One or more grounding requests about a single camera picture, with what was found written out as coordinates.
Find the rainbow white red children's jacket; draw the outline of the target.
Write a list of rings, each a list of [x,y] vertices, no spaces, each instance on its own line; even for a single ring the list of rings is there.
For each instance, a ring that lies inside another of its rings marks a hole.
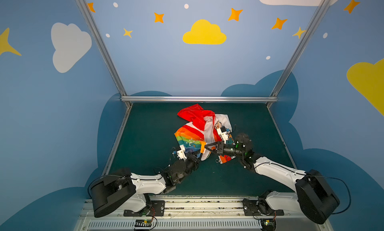
[[[230,133],[226,144],[234,143],[232,125],[226,114],[216,114],[195,104],[179,111],[178,116],[187,121],[175,133],[179,146],[184,145],[185,147],[185,154],[196,152],[198,158],[202,161],[206,160],[210,156],[210,152],[205,150],[205,145],[222,141],[216,130],[222,126],[225,126]]]

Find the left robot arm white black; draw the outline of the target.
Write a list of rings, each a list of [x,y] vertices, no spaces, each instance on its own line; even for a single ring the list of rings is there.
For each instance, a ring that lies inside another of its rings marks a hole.
[[[176,189],[178,184],[201,162],[198,152],[190,152],[155,176],[137,175],[129,168],[121,168],[111,175],[94,180],[88,192],[92,199],[94,217],[101,218],[127,203],[129,210],[140,213],[151,208],[150,194],[163,195]]]

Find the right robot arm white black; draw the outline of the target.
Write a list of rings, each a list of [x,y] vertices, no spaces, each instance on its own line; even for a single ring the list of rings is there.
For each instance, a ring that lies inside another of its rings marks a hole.
[[[269,216],[279,210],[291,211],[319,225],[336,214],[340,200],[326,177],[314,169],[298,170],[255,153],[252,141],[244,133],[239,134],[233,144],[218,141],[206,144],[205,149],[218,156],[235,156],[246,170],[291,189],[290,193],[267,191],[258,197],[256,207],[260,214]]]

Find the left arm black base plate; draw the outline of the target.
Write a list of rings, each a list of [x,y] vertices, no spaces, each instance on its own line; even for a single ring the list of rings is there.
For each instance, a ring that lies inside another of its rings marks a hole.
[[[133,212],[124,210],[124,217],[163,217],[165,212],[165,201],[153,201],[150,205],[146,205],[143,210]]]

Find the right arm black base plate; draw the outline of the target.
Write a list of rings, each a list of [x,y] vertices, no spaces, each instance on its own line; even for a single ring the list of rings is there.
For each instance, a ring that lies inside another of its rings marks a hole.
[[[242,204],[245,216],[284,216],[285,214],[283,210],[271,209],[263,199],[243,199]]]

